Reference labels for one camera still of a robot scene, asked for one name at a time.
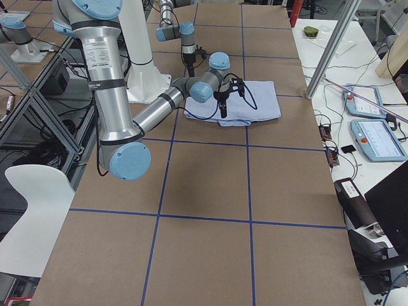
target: label sticker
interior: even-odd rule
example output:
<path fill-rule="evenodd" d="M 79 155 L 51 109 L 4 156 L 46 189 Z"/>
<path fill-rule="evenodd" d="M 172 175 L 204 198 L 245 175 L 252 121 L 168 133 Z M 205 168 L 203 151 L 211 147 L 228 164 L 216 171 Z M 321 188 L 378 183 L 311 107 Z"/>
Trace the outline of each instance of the label sticker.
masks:
<path fill-rule="evenodd" d="M 89 70 L 112 67 L 107 42 L 84 43 L 84 53 Z"/>
<path fill-rule="evenodd" d="M 350 182 L 343 182 L 342 183 L 344 190 L 349 195 L 350 198 L 355 198 L 359 196 L 358 191 L 356 190 L 355 186 Z"/>

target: warning label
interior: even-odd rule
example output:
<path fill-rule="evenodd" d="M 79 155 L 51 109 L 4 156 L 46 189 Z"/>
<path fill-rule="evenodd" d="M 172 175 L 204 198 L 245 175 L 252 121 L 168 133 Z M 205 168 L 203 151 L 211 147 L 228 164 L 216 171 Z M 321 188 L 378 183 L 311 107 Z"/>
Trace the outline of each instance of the warning label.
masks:
<path fill-rule="evenodd" d="M 84 53 L 89 70 L 112 67 L 107 42 L 84 43 Z"/>

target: computer monitor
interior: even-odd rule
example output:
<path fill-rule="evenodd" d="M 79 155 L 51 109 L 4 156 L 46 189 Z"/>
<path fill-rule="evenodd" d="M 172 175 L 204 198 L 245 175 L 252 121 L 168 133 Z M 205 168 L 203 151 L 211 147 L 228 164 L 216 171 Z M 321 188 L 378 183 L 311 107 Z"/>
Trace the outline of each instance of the computer monitor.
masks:
<path fill-rule="evenodd" d="M 398 254 L 408 254 L 408 162 L 371 188 L 365 199 Z"/>

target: cloth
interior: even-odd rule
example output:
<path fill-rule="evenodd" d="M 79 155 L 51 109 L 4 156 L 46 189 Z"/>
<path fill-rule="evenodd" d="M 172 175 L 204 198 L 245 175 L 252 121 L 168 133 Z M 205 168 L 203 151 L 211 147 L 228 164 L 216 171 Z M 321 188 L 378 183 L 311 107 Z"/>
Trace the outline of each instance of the cloth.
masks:
<path fill-rule="evenodd" d="M 233 92 L 227 99 L 227 117 L 222 119 L 218 110 L 211 119 L 205 121 L 217 122 L 220 126 L 249 126 L 252 122 L 276 119 L 281 116 L 275 86 L 272 81 L 245 81 L 245 84 L 254 96 L 258 106 L 257 110 L 253 110 L 237 92 Z M 248 103 L 254 106 L 254 102 L 246 88 L 245 98 Z M 200 118 L 211 116 L 216 106 L 217 101 L 214 98 L 210 98 L 206 103 L 198 103 L 192 97 L 187 98 L 186 101 L 186 109 Z M 184 115 L 188 119 L 196 119 L 186 111 L 184 111 Z"/>

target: red pole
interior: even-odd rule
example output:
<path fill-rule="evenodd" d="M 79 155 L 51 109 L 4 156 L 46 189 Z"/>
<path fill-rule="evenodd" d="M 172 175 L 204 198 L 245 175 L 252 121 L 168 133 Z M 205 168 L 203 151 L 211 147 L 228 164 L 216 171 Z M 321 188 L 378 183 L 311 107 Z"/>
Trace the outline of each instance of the red pole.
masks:
<path fill-rule="evenodd" d="M 292 9 L 291 18 L 290 18 L 291 27 L 295 27 L 300 11 L 302 10 L 302 6 L 303 6 L 303 0 L 295 0 L 295 3 L 293 3 L 293 9 Z"/>

